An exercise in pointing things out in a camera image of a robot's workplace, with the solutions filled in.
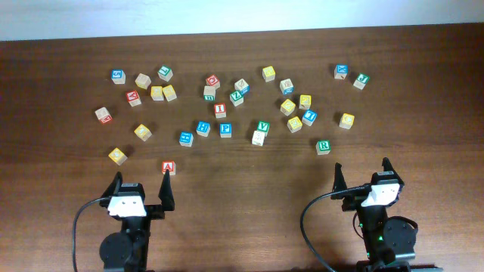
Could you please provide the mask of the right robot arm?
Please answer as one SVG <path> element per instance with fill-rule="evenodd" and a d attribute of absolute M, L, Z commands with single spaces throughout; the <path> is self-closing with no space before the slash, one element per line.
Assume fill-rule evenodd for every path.
<path fill-rule="evenodd" d="M 382 166 L 370 182 L 348 188 L 342 165 L 336 163 L 331 198 L 341 199 L 342 210 L 358 217 L 368 259 L 356 264 L 357 271 L 410 271 L 418 225 L 402 216 L 388 216 L 386 210 L 398 202 L 405 183 L 388 158 Z"/>

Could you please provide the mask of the red letter A block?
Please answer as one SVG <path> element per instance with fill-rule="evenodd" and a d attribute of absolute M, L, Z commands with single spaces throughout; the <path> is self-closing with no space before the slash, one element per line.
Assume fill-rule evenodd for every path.
<path fill-rule="evenodd" d="M 176 174 L 176 164 L 173 160 L 162 161 L 162 173 L 169 172 L 170 175 Z"/>

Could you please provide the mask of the yellow letter C block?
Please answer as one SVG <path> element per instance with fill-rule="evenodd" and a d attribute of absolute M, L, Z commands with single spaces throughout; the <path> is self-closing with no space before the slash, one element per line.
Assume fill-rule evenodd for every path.
<path fill-rule="evenodd" d="M 341 116 L 339 127 L 344 129 L 350 129 L 353 126 L 355 117 L 352 114 L 344 113 Z"/>

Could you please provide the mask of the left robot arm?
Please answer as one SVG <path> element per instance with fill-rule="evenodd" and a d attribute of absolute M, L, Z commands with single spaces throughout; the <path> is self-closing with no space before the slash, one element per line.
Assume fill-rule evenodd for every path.
<path fill-rule="evenodd" d="M 100 245 L 104 270 L 146 271 L 150 224 L 163 220 L 166 212 L 175 210 L 170 171 L 163 175 L 159 204 L 146 204 L 143 185 L 125 183 L 120 172 L 115 174 L 101 198 L 100 206 L 107 209 L 110 217 L 121 222 L 121 230 L 107 236 Z"/>

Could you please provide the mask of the red letter I block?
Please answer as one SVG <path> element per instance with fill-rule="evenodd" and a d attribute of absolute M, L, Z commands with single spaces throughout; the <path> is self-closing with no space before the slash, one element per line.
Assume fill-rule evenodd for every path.
<path fill-rule="evenodd" d="M 217 119 L 225 118 L 227 116 L 226 105 L 224 103 L 215 104 L 214 113 Z"/>

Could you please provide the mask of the green letter R block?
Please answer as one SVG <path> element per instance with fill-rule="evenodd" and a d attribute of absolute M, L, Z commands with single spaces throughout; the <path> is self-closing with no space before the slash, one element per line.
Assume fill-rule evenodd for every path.
<path fill-rule="evenodd" d="M 315 148 L 318 155 L 326 155 L 331 151 L 330 141 L 318 141 Z"/>

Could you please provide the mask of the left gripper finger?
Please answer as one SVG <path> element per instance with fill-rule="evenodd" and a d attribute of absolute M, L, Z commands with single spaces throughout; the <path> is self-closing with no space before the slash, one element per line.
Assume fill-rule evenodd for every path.
<path fill-rule="evenodd" d="M 165 170 L 165 173 L 163 175 L 163 181 L 160 186 L 158 198 L 160 199 L 161 206 L 164 211 L 175 210 L 175 200 L 174 200 L 172 187 L 171 187 L 170 171 L 168 169 Z"/>
<path fill-rule="evenodd" d="M 121 172 L 117 172 L 114 176 L 113 181 L 110 183 L 108 188 L 104 191 L 104 196 L 114 196 L 119 192 L 119 188 L 123 184 L 123 176 Z"/>

